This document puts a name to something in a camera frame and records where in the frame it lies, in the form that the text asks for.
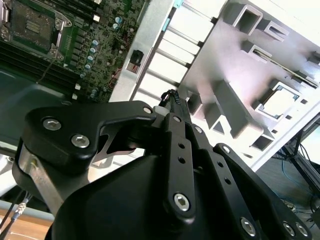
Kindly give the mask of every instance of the cable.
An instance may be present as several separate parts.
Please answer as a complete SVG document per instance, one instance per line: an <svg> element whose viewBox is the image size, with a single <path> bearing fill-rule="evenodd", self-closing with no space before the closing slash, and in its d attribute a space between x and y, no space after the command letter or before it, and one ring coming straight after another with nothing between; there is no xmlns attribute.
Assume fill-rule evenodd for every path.
<svg viewBox="0 0 320 240"><path fill-rule="evenodd" d="M11 206L9 207L8 211L6 212L4 218L2 219L2 222L0 223L0 230L2 229L2 227L5 224L5 221L7 220L7 218L9 217L9 214L11 213L12 209L14 208L15 204L18 202L20 196L22 195L22 193L24 192L24 190L21 190L19 192L19 194L16 196L16 198L13 200Z"/></svg>
<svg viewBox="0 0 320 240"><path fill-rule="evenodd" d="M305 151L305 154L306 154L306 157L307 157L305 159L308 159L311 162L311 159L309 157L309 154L308 154L308 151L306 150L306 148L302 144L300 144L300 146L301 146L301 149L303 149Z"/></svg>
<svg viewBox="0 0 320 240"><path fill-rule="evenodd" d="M314 196L311 196L310 201L309 201L310 209L311 209L311 212L312 212L312 213L315 212L315 210L314 210L313 207L312 207L312 200L313 200L313 199L314 199Z"/></svg>
<svg viewBox="0 0 320 240"><path fill-rule="evenodd" d="M59 52L59 49L57 49L57 50L55 51L55 55L53 56L53 60L50 62L50 64L49 64L48 67L46 68L46 70L43 72L41 78L40 78L38 81L36 81L37 84L40 83L40 82L45 78L46 74L48 73L48 71L50 70L50 68L52 67L52 65L55 63L55 61L56 61L56 59L57 59L57 56L58 56L58 52Z"/></svg>
<svg viewBox="0 0 320 240"><path fill-rule="evenodd" d="M304 190L306 193L308 193L309 195L313 196L313 194L307 190L305 190L305 188L303 186L301 186L299 183L297 183L295 180L293 180L291 177L289 177L286 173L285 170L285 161L282 160L281 163L281 169L282 169L282 173L286 176L287 179L289 179L291 182L293 182L295 185L297 185L299 188L301 188L302 190Z"/></svg>
<svg viewBox="0 0 320 240"><path fill-rule="evenodd" d="M7 236L7 234L9 233L10 228L12 227L12 225L14 224L14 222L22 215L22 213L25 211L26 207L27 207L27 203L29 202L29 200L31 199L32 195L29 194L28 192L25 195L25 198L23 199L23 201L18 205L18 207L16 208L16 210L14 211L14 214L11 217L11 221L10 223L5 227L5 229L3 230L3 232L0 234L0 240L5 240L5 237Z"/></svg>

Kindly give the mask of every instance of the motherboard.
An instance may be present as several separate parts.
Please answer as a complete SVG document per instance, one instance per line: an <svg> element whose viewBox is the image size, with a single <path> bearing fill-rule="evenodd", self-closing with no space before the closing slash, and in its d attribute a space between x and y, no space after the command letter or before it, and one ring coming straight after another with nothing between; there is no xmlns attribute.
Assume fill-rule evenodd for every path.
<svg viewBox="0 0 320 240"><path fill-rule="evenodd" d="M0 68L81 102L107 102L145 4L0 0Z"/></svg>

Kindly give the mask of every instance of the floor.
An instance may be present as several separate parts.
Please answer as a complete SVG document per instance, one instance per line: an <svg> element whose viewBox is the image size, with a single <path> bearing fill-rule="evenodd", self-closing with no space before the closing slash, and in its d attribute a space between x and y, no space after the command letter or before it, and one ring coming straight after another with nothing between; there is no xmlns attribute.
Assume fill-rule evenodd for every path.
<svg viewBox="0 0 320 240"><path fill-rule="evenodd" d="M313 195L309 185L291 163L284 161L283 164L284 172L291 180L283 173L279 159L271 158L256 173L280 198L296 206L297 216L310 228L313 239L320 240L320 229L307 221L311 218L310 200ZM313 201L317 207L320 206L319 199Z"/></svg>

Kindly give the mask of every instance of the silver screw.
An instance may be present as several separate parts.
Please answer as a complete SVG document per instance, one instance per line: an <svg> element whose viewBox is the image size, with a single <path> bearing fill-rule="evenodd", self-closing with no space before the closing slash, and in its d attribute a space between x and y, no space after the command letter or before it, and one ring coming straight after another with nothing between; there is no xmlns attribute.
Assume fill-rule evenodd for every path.
<svg viewBox="0 0 320 240"><path fill-rule="evenodd" d="M147 114L151 114L151 113L152 113L152 111L151 111L149 108L147 108L147 107L144 107L143 110L144 110Z"/></svg>
<svg viewBox="0 0 320 240"><path fill-rule="evenodd" d="M197 131L198 131L198 133L202 134L202 132L203 132L203 131L202 131L202 129L201 129L200 127L195 126L194 128L195 128L195 130L197 130Z"/></svg>
<svg viewBox="0 0 320 240"><path fill-rule="evenodd" d="M179 122L179 123L181 122L181 119L178 118L177 116L174 116L173 119L176 120L176 121Z"/></svg>
<svg viewBox="0 0 320 240"><path fill-rule="evenodd" d="M89 138L87 138L86 136L81 135L81 134L74 135L71 138L71 142L74 146L76 146L77 148L81 148L81 149L85 149L90 144Z"/></svg>
<svg viewBox="0 0 320 240"><path fill-rule="evenodd" d="M285 228L285 230L293 237L295 234L295 231L292 229L292 227L286 222L283 222L283 226Z"/></svg>
<svg viewBox="0 0 320 240"><path fill-rule="evenodd" d="M227 146L222 146L222 148L227 154L230 153L230 149Z"/></svg>
<svg viewBox="0 0 320 240"><path fill-rule="evenodd" d="M174 199L175 205L177 205L177 207L181 211L186 212L189 210L190 204L189 204L189 201L185 195L183 195L181 193L177 193L173 196L173 199Z"/></svg>
<svg viewBox="0 0 320 240"><path fill-rule="evenodd" d="M43 121L43 126L50 131L57 131L61 128L61 123L56 119L48 118Z"/></svg>
<svg viewBox="0 0 320 240"><path fill-rule="evenodd" d="M256 230L252 223L243 216L240 218L240 221L241 226L245 230L245 232L249 234L249 236L254 237L256 235Z"/></svg>
<svg viewBox="0 0 320 240"><path fill-rule="evenodd" d="M308 237L308 232L300 223L296 222L295 225L303 236Z"/></svg>

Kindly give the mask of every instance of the black robotic arm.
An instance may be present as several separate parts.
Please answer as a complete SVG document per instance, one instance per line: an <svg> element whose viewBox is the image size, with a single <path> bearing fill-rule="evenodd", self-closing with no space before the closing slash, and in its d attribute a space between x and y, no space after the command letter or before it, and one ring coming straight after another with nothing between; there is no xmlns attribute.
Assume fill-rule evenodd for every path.
<svg viewBox="0 0 320 240"><path fill-rule="evenodd" d="M95 179L90 165L145 149ZM227 145L212 147L171 90L141 101L31 111L12 169L55 221L48 240L311 240L303 222Z"/></svg>

